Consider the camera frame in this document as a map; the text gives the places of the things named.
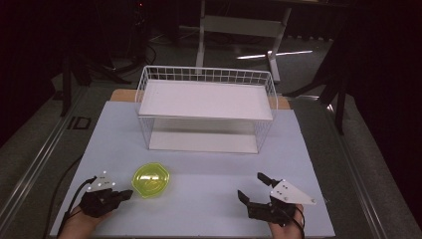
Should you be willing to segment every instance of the metal stand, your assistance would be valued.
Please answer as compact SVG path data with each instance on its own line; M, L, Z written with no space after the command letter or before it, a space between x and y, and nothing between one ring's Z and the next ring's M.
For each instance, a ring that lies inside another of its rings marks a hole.
M72 73L78 84L88 86L92 82L89 69L96 71L108 79L118 84L130 84L115 73L107 70L102 65L95 63L91 59L81 54L68 52L63 60L63 94L62 94L62 113L63 117L72 105Z
M276 54L279 51L280 44L282 43L291 11L292 8L286 8L282 22L211 16L205 14L205 0L202 0L201 19L199 26L199 47L198 54L196 56L196 67L202 68L204 65L205 31L271 37L275 38L275 42L272 51L268 53L268 60L270 62L274 83L279 83L280 74L277 67Z

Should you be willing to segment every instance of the gray floor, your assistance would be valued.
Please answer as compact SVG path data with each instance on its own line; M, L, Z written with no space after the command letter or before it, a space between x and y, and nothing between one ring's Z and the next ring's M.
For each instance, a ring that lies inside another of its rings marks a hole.
M156 51L155 65L194 66L197 37L185 30L179 44L170 44L160 37L150 42ZM263 58L238 60L239 56L261 55L271 49L272 42L257 44L220 44L220 36L207 36L205 67L269 70ZM282 81L278 93L296 90L309 83L324 58L331 42L287 39L279 52L312 51L308 54L278 57ZM41 238L54 187L65 170L84 153L100 116L104 102L118 88L135 88L140 71L124 74L131 85L116 85L96 78L89 88L74 87L74 108L68 118L60 118L61 103L48 101L0 148L0 205L7 204L15 185L33 161L43 161L41 173L34 174L26 199L16 202L10 223L2 221L2 238ZM53 79L60 87L61 76ZM318 96L323 87L308 92ZM343 128L336 133L332 115L314 98L291 101L300 122L322 194L332 220L335 238L422 238L422 234L391 178L376 143L364 124L353 98L347 96ZM71 117L91 118L87 130L66 129ZM60 135L54 138L55 132ZM75 167L69 172L54 202L52 222L61 205Z

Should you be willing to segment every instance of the yellow bowl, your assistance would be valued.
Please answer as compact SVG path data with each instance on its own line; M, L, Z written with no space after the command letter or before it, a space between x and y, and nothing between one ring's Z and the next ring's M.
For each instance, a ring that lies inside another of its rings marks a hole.
M170 173L158 162L140 167L133 176L132 186L143 198L161 193L170 180Z

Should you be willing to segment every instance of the dark background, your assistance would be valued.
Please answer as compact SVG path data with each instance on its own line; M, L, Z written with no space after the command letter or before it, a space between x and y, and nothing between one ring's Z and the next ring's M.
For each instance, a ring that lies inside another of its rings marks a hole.
M198 24L198 2L154 1L148 10L150 18L144 19L176 41L178 24ZM339 14L327 8L295 8L287 35L302 36L304 41L335 39L321 70L349 77L347 91L354 96L421 226L422 119L418 93L422 7L416 0L362 1L355 6L353 11ZM214 11L222 7L217 4ZM119 17L99 21L98 9ZM275 13L269 16L278 17L282 10L273 9ZM61 72L69 46L77 46L104 65L111 55L127 57L125 53L132 51L127 39L136 22L132 11L127 5L96 8L94 1L0 2L0 145L55 93L50 80ZM262 15L258 8L247 14ZM109 36L115 31L122 31L119 35L123 39Z

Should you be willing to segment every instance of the white wire rack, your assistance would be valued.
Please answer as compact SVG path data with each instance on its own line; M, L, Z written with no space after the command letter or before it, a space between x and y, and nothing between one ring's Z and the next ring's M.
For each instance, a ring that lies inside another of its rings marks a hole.
M149 145L150 143L154 121L156 120L154 117L143 117L139 114L144 92L148 86L149 80L262 86L267 93L268 105L270 106L273 119L275 118L276 110L278 109L277 94L270 72L219 68L146 66L142 71L135 96L136 110L138 112L146 145ZM272 123L268 121L254 121L258 150L262 147L271 124Z

